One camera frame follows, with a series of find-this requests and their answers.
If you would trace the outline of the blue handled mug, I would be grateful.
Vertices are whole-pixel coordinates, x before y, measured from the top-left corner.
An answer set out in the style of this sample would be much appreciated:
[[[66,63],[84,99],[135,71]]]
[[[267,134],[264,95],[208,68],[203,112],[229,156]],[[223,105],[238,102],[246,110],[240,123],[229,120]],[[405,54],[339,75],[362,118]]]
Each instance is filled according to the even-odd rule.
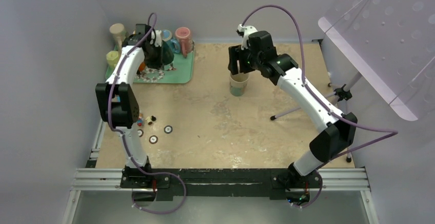
[[[181,45],[170,30],[162,30],[162,40],[167,43],[173,53],[179,54],[181,52]]]

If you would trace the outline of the pink ghost mug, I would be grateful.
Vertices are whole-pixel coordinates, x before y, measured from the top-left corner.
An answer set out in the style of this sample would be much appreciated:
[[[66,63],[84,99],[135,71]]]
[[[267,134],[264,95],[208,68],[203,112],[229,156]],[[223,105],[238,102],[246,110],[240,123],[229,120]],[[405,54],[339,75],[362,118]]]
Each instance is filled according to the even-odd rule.
[[[183,57],[187,58],[188,54],[193,50],[193,40],[190,29],[187,27],[177,28],[175,31],[175,37],[180,44]]]

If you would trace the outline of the light green mug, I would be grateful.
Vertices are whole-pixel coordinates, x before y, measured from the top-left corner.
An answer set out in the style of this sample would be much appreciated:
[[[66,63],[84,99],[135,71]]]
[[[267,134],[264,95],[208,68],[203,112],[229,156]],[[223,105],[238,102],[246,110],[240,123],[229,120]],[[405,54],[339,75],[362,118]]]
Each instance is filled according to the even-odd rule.
[[[111,68],[111,69],[115,69],[116,68],[116,66],[117,66],[117,64],[118,64],[118,62],[119,62],[119,60],[120,60],[120,53],[118,52],[118,51],[109,51],[107,54],[106,54],[106,62],[107,62],[107,64],[108,64],[108,66]]]

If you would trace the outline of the orange mug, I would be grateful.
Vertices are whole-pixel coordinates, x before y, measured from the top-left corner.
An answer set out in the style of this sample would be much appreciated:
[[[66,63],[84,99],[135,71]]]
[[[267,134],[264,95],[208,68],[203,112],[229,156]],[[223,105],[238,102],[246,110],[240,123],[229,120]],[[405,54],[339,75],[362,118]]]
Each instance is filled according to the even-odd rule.
[[[140,64],[138,70],[139,70],[140,72],[142,72],[142,71],[145,69],[145,67],[146,67],[145,63],[142,62],[142,63]]]

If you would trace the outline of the dark green mug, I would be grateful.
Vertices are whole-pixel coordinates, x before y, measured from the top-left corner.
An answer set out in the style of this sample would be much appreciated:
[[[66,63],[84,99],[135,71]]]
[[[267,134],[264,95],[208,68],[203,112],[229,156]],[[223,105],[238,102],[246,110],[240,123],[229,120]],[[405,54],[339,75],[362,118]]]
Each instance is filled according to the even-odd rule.
[[[173,63],[174,54],[169,45],[163,41],[161,46],[161,63],[162,66],[170,65]]]

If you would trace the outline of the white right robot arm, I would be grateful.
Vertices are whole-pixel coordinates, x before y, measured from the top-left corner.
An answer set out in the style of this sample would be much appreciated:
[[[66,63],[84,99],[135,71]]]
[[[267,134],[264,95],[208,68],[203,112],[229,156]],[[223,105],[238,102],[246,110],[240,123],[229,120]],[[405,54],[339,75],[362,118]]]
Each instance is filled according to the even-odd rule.
[[[267,31],[248,26],[238,29],[242,43],[229,47],[228,70],[231,74],[258,70],[261,76],[289,94],[310,117],[318,135],[309,150],[291,163],[284,182],[299,187],[308,175],[352,145],[357,118],[344,114],[329,102],[312,84],[302,78],[302,69],[288,54],[278,54]]]

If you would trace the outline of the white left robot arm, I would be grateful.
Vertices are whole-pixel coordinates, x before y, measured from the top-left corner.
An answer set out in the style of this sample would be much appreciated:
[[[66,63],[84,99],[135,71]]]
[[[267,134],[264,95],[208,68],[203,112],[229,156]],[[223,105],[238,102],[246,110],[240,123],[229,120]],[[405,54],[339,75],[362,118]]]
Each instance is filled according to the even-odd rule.
[[[102,120],[118,134],[123,144],[126,155],[123,178],[135,182],[141,188],[151,185],[157,175],[174,175],[169,172],[152,171],[137,132],[140,109],[131,84],[140,64],[145,61],[144,43],[148,43],[145,37],[137,43],[126,42],[122,47],[121,59],[112,75],[95,87]]]

